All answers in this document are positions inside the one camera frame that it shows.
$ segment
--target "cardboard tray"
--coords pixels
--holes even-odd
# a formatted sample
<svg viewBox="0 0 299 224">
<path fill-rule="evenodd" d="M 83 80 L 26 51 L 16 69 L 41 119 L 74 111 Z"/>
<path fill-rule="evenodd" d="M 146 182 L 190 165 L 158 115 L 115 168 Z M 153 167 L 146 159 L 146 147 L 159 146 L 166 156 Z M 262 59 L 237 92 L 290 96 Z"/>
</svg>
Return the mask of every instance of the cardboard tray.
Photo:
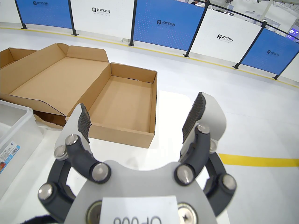
<svg viewBox="0 0 299 224">
<path fill-rule="evenodd" d="M 155 134 L 157 72 L 109 63 L 103 49 L 48 46 L 1 69 L 0 91 L 60 126 L 82 102 L 92 138 L 148 148 Z"/>
</svg>

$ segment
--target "metal bolt head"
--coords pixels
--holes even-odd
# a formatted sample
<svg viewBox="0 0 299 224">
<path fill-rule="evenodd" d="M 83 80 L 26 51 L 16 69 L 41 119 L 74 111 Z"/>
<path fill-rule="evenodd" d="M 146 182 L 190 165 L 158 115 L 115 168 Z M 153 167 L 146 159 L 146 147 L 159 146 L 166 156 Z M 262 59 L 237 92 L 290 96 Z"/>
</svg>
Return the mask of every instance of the metal bolt head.
<svg viewBox="0 0 299 224">
<path fill-rule="evenodd" d="M 203 133 L 203 134 L 208 134 L 208 133 L 210 133 L 210 128 L 209 128 L 208 126 L 204 126 L 204 125 L 202 125 L 202 124 L 198 124 L 198 125 L 197 125 L 197 129 L 198 129 L 201 133 Z"/>
<path fill-rule="evenodd" d="M 216 143 L 211 139 L 211 140 L 210 140 L 210 154 L 215 153 L 216 149 L 217 149 L 217 145 L 216 145 Z"/>
<path fill-rule="evenodd" d="M 99 224 L 101 217 L 102 201 L 94 202 L 87 210 L 86 223 Z"/>
<path fill-rule="evenodd" d="M 187 165 L 180 165 L 176 170 L 176 175 L 178 179 L 184 183 L 189 184 L 193 181 L 194 175 L 191 168 L 189 168 Z"/>
<path fill-rule="evenodd" d="M 52 193 L 53 193 L 53 187 L 50 184 L 45 183 L 40 187 L 37 195 L 39 199 L 46 200 L 52 195 Z"/>
<path fill-rule="evenodd" d="M 58 146 L 54 151 L 55 158 L 61 158 L 66 154 L 66 147 L 65 145 Z"/>
<path fill-rule="evenodd" d="M 95 181 L 102 181 L 106 179 L 108 173 L 108 166 L 105 163 L 99 163 L 94 167 L 92 176 Z"/>
<path fill-rule="evenodd" d="M 68 135 L 65 139 L 65 144 L 66 145 L 73 145 L 78 141 L 78 135 L 76 134 L 71 134 Z"/>
<path fill-rule="evenodd" d="M 186 203 L 178 204 L 180 224 L 197 224 L 197 216 L 193 208 Z"/>
<path fill-rule="evenodd" d="M 237 187 L 237 182 L 234 179 L 234 177 L 231 175 L 223 176 L 222 182 L 223 182 L 224 186 L 229 190 L 235 190 Z"/>
</svg>

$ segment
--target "label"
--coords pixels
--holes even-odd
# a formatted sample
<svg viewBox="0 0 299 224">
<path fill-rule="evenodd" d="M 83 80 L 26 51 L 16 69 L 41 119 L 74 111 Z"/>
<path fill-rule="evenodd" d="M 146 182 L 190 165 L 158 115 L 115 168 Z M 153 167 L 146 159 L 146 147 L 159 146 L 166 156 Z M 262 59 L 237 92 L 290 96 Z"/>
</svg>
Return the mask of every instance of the label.
<svg viewBox="0 0 299 224">
<path fill-rule="evenodd" d="M 11 159 L 14 157 L 14 155 L 17 153 L 17 151 L 20 149 L 20 146 L 15 144 L 14 142 L 11 142 L 4 151 L 0 154 L 0 174 L 4 170 L 4 168 L 7 166 L 7 164 L 11 161 Z"/>
<path fill-rule="evenodd" d="M 100 224 L 180 224 L 175 196 L 104 197 Z"/>
</svg>

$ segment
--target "person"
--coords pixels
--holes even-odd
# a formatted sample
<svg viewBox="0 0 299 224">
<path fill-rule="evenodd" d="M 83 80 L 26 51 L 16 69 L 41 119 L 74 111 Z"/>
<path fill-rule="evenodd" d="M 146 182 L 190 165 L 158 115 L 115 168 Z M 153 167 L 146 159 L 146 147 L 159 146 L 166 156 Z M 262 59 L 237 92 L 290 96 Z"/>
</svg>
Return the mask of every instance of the person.
<svg viewBox="0 0 299 224">
<path fill-rule="evenodd" d="M 208 2 L 208 0 L 205 0 L 205 2 Z M 201 7 L 205 7 L 205 3 L 202 3 L 200 6 L 201 6 Z M 212 9 L 212 6 L 209 5 L 209 6 L 208 6 L 208 9 Z"/>
<path fill-rule="evenodd" d="M 199 0 L 195 0 L 195 1 L 191 2 L 190 4 L 195 5 L 195 4 L 198 4 L 198 2 L 199 2 Z"/>
</svg>

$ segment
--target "plastic storage bin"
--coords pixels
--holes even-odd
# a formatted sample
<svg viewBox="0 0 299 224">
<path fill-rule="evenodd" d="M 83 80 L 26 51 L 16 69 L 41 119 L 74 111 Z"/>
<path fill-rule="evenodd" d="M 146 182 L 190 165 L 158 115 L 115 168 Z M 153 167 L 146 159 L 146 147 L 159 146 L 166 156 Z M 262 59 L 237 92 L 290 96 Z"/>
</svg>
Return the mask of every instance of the plastic storage bin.
<svg viewBox="0 0 299 224">
<path fill-rule="evenodd" d="M 31 108 L 0 100 L 0 199 L 42 139 Z"/>
</svg>

